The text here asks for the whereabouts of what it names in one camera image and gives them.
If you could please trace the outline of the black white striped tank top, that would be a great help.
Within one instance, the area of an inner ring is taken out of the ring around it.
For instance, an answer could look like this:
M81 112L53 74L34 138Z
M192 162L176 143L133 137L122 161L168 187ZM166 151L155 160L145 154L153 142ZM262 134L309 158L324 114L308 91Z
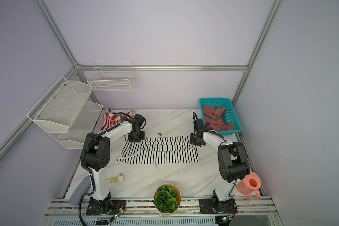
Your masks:
M130 142L128 138L123 137L121 154L115 163L156 165L199 161L197 146L190 144L189 136L146 137L139 142Z

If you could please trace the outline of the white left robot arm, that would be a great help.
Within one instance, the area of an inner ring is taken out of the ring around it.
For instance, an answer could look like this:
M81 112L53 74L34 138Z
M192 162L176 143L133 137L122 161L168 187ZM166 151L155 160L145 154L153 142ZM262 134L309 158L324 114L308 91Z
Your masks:
M113 216L109 220L101 220L100 225L110 226L113 221L124 214L126 201L121 201L114 205L111 201L111 193L106 186L105 167L109 164L111 158L111 143L123 137L128 136L128 141L139 142L145 139L143 128L146 125L146 119L139 114L134 117L119 112L119 122L99 133L88 133L86 135L80 163L81 167L89 173L91 192L85 192L81 195L78 204L79 220L83 226L86 225L82 218L82 202L85 196L89 197L87 214Z

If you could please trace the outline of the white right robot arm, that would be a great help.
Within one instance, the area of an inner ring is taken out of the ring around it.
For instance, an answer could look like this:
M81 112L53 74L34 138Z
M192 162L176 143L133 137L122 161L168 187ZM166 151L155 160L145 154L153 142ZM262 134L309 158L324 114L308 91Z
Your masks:
M201 214L229 213L235 215L237 207L234 199L236 186L250 173L250 167L243 143L226 140L224 136L206 126L193 112L194 132L190 144L211 146L217 152L218 169L225 184L214 189L210 199L200 199Z

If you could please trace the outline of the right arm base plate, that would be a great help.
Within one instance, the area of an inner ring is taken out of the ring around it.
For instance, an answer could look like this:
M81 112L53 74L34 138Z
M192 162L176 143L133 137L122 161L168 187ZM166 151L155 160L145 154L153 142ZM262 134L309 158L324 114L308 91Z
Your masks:
M212 199L200 199L201 214L237 214L237 204L235 199L231 198L227 201L215 201Z

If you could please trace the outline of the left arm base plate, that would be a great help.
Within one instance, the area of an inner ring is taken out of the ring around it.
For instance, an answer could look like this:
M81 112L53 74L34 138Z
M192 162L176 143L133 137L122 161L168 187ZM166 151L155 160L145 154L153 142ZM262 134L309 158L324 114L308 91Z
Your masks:
M120 208L125 209L127 202L125 200L96 200L90 198L89 205L86 211L87 216L96 215L112 215L114 216L120 211Z

